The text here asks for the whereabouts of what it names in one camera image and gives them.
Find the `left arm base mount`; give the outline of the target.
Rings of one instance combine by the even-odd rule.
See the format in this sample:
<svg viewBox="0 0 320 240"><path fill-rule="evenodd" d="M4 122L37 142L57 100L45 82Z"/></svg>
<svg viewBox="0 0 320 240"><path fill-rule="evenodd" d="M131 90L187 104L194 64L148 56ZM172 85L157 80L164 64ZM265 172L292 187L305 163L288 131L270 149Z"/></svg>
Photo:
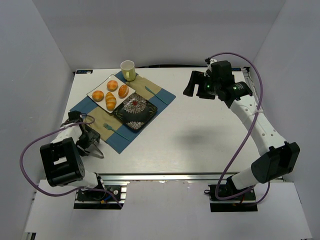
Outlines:
<svg viewBox="0 0 320 240"><path fill-rule="evenodd" d="M112 193L121 206L109 193L100 191L81 191L75 195L73 208L76 210L120 210L125 202L129 182L107 181L104 187Z"/></svg>

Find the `striped long bread roll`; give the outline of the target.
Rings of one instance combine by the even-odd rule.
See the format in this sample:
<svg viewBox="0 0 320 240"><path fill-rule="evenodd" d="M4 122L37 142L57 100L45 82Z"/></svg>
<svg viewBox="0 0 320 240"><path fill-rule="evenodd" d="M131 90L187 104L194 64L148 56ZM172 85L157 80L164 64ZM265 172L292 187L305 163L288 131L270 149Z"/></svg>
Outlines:
<svg viewBox="0 0 320 240"><path fill-rule="evenodd" d="M111 92L106 93L105 104L108 111L112 112L115 109L117 105L117 99Z"/></svg>

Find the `round orange bread roll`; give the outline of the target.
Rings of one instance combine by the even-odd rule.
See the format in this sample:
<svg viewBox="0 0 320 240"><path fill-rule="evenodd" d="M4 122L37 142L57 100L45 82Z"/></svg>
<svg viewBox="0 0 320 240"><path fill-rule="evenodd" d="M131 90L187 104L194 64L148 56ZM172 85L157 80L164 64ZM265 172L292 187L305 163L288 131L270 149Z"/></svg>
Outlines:
<svg viewBox="0 0 320 240"><path fill-rule="evenodd" d="M96 90L92 93L92 99L95 101L95 102L100 102L104 99L104 92L101 91L101 90Z"/></svg>

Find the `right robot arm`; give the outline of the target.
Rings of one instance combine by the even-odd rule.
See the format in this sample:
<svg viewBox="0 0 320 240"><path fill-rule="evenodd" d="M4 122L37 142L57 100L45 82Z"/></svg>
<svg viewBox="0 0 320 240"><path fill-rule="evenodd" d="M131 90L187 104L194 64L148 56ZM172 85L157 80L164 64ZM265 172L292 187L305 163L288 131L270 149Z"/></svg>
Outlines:
<svg viewBox="0 0 320 240"><path fill-rule="evenodd" d="M296 142L289 143L269 122L245 81L236 81L231 63L227 60L206 60L205 72L192 71L183 94L201 99L218 98L239 118L251 137L259 158L247 169L226 179L217 186L215 198L229 200L250 191L257 184L265 184L291 173L300 153Z"/></svg>

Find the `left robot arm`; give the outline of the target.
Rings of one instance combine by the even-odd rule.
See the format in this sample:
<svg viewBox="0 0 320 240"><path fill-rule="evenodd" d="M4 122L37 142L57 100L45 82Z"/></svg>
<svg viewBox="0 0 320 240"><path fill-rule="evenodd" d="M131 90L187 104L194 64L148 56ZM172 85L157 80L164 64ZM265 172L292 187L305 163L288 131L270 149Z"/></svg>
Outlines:
<svg viewBox="0 0 320 240"><path fill-rule="evenodd" d="M46 179L52 187L81 187L104 190L102 178L85 170L82 157L93 156L99 159L104 154L99 150L101 135L84 122L85 113L71 111L61 125L55 139L40 147L40 155Z"/></svg>

